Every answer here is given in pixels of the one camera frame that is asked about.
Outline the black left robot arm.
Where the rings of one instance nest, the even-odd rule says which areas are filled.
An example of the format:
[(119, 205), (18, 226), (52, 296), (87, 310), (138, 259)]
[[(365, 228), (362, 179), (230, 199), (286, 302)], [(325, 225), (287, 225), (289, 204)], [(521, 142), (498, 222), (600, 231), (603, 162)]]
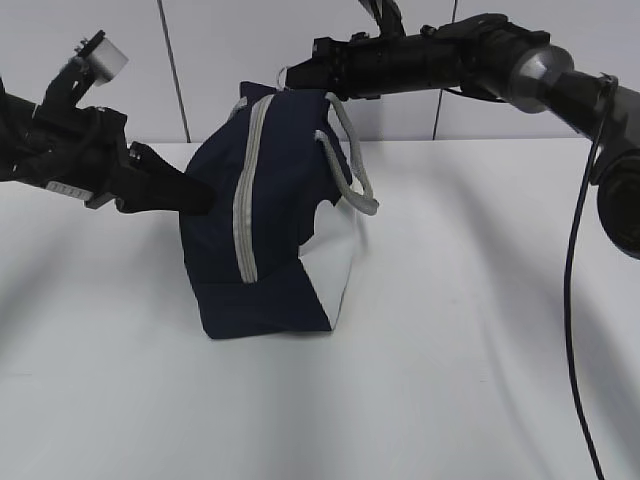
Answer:
[(2, 181), (68, 196), (92, 210), (112, 202), (125, 214), (207, 214), (214, 189), (149, 145), (129, 143), (125, 114), (78, 107), (93, 82), (90, 74), (59, 74), (38, 104), (1, 94)]

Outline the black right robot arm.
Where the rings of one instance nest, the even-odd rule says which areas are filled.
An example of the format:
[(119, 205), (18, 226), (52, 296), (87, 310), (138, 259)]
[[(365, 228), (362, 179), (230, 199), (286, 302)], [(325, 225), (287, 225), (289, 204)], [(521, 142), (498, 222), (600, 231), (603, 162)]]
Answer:
[(612, 75), (577, 70), (545, 31), (487, 13), (415, 35), (392, 27), (375, 38), (317, 38), (310, 59), (289, 68), (285, 84), (342, 100), (458, 88), (527, 114), (548, 111), (595, 142), (589, 181), (598, 189), (601, 225), (619, 250), (639, 255), (639, 94)]

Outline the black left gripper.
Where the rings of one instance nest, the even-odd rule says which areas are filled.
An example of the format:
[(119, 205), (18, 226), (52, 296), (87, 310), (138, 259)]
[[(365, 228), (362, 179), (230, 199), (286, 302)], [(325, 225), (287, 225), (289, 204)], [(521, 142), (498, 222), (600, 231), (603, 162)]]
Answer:
[(29, 184), (81, 200), (89, 209), (115, 198), (124, 214), (206, 215), (215, 203), (214, 189), (179, 171), (149, 145), (133, 142), (127, 154), (126, 123), (126, 115), (109, 108), (37, 108), (29, 129), (35, 151)]

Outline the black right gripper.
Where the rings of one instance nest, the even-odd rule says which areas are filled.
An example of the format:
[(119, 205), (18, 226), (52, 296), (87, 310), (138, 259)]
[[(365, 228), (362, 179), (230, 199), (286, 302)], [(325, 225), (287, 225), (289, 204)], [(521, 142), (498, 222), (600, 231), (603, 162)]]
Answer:
[(340, 99), (378, 99), (383, 95), (378, 70), (385, 41), (355, 34), (349, 41), (330, 37), (313, 41), (311, 58), (286, 68), (288, 89), (322, 89)]

